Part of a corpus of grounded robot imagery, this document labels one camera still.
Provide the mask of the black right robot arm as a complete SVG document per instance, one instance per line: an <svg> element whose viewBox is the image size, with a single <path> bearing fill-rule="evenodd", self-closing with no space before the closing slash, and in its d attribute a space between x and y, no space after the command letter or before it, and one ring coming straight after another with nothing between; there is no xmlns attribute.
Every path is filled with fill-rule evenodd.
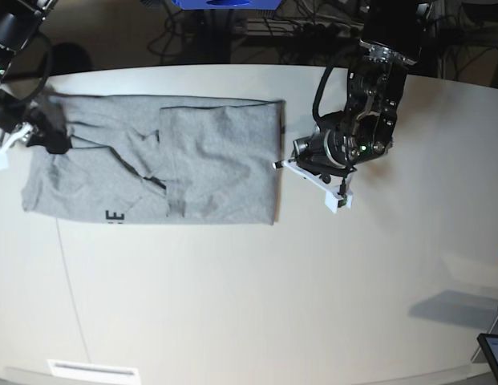
<svg viewBox="0 0 498 385"><path fill-rule="evenodd" d="M56 4L56 1L0 1L0 130L13 141L16 141L14 135L19 134L26 146L44 147L50 154L60 155L71 148L68 134L34 104L54 63L51 41L40 31L40 26ZM2 85L14 59L36 39L47 48L46 66L35 89L19 99L2 89Z"/></svg>

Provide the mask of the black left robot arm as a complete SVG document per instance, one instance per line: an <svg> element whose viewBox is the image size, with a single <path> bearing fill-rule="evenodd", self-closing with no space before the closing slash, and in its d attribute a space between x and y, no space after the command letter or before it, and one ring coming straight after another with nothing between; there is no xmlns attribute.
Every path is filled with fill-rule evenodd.
<svg viewBox="0 0 498 385"><path fill-rule="evenodd" d="M294 141L293 162L315 176L348 177L356 165L384 156L393 144L409 67L419 61L429 1L372 1L358 44L329 61L312 116L316 131ZM349 59L346 104L322 115L320 103L333 69Z"/></svg>

